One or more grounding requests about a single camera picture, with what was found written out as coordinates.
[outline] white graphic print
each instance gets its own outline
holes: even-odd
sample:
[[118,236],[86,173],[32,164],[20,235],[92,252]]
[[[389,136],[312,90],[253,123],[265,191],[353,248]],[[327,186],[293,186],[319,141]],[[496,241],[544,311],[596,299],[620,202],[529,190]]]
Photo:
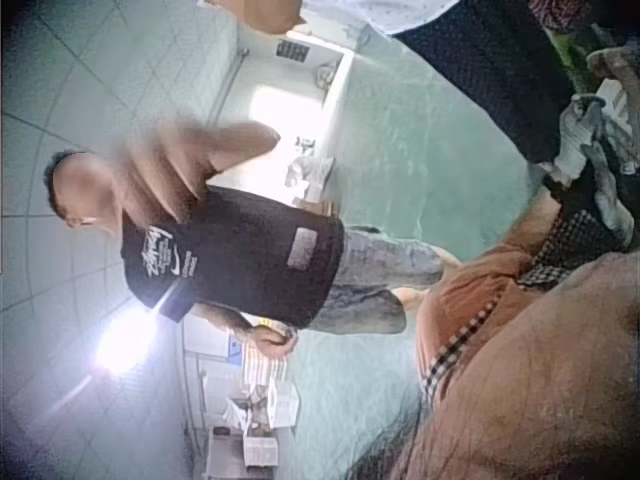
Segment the white graphic print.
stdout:
[[171,269],[171,272],[174,275],[180,275],[180,255],[178,255],[178,247],[176,247],[175,245],[173,246],[173,255],[176,261],[174,267]]
[[177,277],[189,278],[193,277],[198,257],[187,250],[183,264],[173,235],[161,228],[149,227],[142,246],[142,263],[150,277],[170,271]]

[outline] white patch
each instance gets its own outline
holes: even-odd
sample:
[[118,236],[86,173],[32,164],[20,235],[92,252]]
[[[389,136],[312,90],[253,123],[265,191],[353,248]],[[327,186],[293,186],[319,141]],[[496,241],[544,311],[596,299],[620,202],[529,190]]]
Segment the white patch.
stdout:
[[296,270],[305,271],[309,268],[313,252],[318,242],[318,232],[308,228],[298,228],[291,245],[291,253],[287,260],[287,266]]

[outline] dark pants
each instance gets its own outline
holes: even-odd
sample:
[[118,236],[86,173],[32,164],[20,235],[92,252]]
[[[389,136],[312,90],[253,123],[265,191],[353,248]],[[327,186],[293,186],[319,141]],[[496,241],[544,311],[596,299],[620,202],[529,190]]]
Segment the dark pants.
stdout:
[[461,0],[396,38],[482,107],[527,161],[555,158],[573,87],[525,0]]

